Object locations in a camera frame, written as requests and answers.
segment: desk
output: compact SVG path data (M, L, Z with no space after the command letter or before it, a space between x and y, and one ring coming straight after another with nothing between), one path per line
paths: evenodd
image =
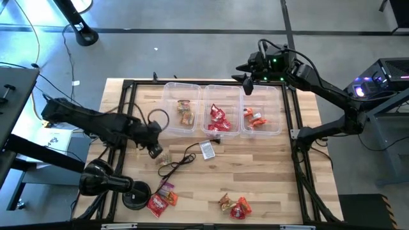
M100 111L108 111L118 105L123 80L107 79ZM163 86L137 86L135 102L145 114L160 105L162 89ZM298 100L304 125L310 127L320 125L321 119L315 95L299 91ZM133 115L140 117L137 109L134 109ZM202 115L203 108L199 114L197 127L201 123ZM129 210L123 205L121 196L119 196L114 221L302 224L283 105L281 119L282 132L273 139L251 140L237 136L232 140L223 140L220 145L212 144L216 157L210 161L203 160L198 147L192 148L190 152L198 153L195 161L189 165L181 166L169 180L175 185L175 192L179 195L178 204L175 207L169 206L160 218L156 218L147 208L139 211ZM203 140L206 140L206 136L198 129L189 138L174 137L164 133L160 135L159 142L164 151L172 154L174 161L179 161L187 146ZM326 148L314 147L327 152ZM97 158L103 150L104 147L101 142L92 144L87 163ZM117 158L118 156L114 160L114 165L116 165ZM330 162L314 150L310 151L310 161L317 193L332 213L337 218L343 219ZM135 180L145 181L152 190L155 190L160 181L157 169L158 166L148 156L146 150L140 151L135 148L134 143L128 142L123 165L124 175ZM245 196L253 210L251 215L243 221L236 221L230 219L228 214L223 214L217 201L226 192L233 200ZM306 197L309 213L312 216L311 200L308 195ZM94 198L80 196L74 217L81 215ZM106 202L104 217L108 208L109 202Z

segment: plastic container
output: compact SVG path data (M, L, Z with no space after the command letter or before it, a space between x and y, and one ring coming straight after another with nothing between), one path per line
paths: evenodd
M240 137L267 139L281 133L281 101L279 98L279 91L271 86L254 86L253 92L250 96L244 93L243 88L240 90L241 107L243 111L245 108L251 108L253 114L260 113L261 117L267 122L261 126L255 126L252 130L249 125L248 117L244 117L243 113L240 116L241 133Z
M164 86L162 93L162 108L169 115L169 126L165 132L186 137L196 130L200 106L201 88L195 84L169 82ZM181 123L182 113L178 111L178 100L190 100L190 111L194 113L191 125Z
M204 133L222 139L232 139L240 133L240 90L236 86L208 85L205 87L203 93L204 114L201 125ZM231 123L229 131L220 132L208 129L208 125L213 124L210 115L213 104L225 112L226 119Z

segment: wooden tabletop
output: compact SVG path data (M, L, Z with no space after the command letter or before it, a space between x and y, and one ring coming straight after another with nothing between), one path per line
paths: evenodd
M124 79L107 79L100 111L108 111L118 106L121 87ZM138 85L136 103L142 111L149 113L159 107L163 86ZM216 157L204 161L199 147L192 148L189 153L198 153L195 161L183 165L171 176L169 182L175 185L174 191L179 195L175 207L169 206L156 218L147 208L133 211L126 208L118 196L116 222L177 222L177 223L246 223L246 224L301 224L302 218L298 201L297 186L291 150L289 146L286 117L281 98L282 132L271 139L242 139L236 136L231 140L223 140L222 144L212 144ZM321 125L315 95L298 91L298 101L305 126ZM136 108L133 115L140 117ZM203 111L199 114L197 130L192 137L175 137L162 133L159 143L172 154L173 161L180 161L185 148L195 142L204 141L206 135L200 130ZM327 153L326 148L315 146ZM104 150L101 142L94 142L87 158L87 163ZM328 159L318 152L310 151L311 167L318 195L339 219L343 219L339 204L334 175ZM138 150L133 142L128 142L123 174L134 180L145 181L152 190L158 187L160 176L158 166L146 150ZM232 220L228 213L220 210L217 201L225 194L233 200L244 196L252 208L252 213L245 220ZM74 217L82 214L95 197L80 196ZM311 218L313 211L309 195L306 195ZM108 212L106 202L104 214Z

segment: circular base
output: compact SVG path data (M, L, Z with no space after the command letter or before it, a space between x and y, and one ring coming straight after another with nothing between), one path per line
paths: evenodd
M83 13L92 5L92 0L71 0L78 13Z
M122 194L122 202L123 205L131 210L141 210L148 204L148 201L151 198L151 188L145 182L134 181L134 189L144 192L146 195L141 197L139 194L127 192Z

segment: gray floor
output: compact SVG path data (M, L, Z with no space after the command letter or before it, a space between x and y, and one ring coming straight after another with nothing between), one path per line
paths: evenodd
M382 0L287 0L293 30L307 31L388 31L384 15L378 12ZM35 25L65 26L66 21L51 0L19 0ZM103 28L146 29L284 29L280 0L94 0L82 15L87 23ZM0 24L27 24L10 0L0 15ZM42 73L64 92L70 90L70 64L59 33L39 31ZM0 32L0 60L29 66L35 60L33 33ZM228 79L235 66L245 63L257 49L257 41L267 38L286 42L284 35L235 34L100 34L90 47L80 47L72 33L67 44L75 61L75 98L97 109L108 77L159 77ZM307 54L321 76L343 88L378 58L408 56L409 37L391 36L295 36L297 50ZM60 96L46 82L38 87L51 96ZM37 109L44 101L36 93ZM323 123L337 119L342 111L318 98ZM368 146L370 125L362 135ZM409 228L408 185L377 188L374 181L387 175L381 153L366 150L354 137L331 138L330 156L340 194L381 193L389 197L400 228ZM0 191L1 200L11 196L18 178L11 172ZM27 186L23 198L26 210L13 213L0 207L0 225L66 220L76 189L48 185Z

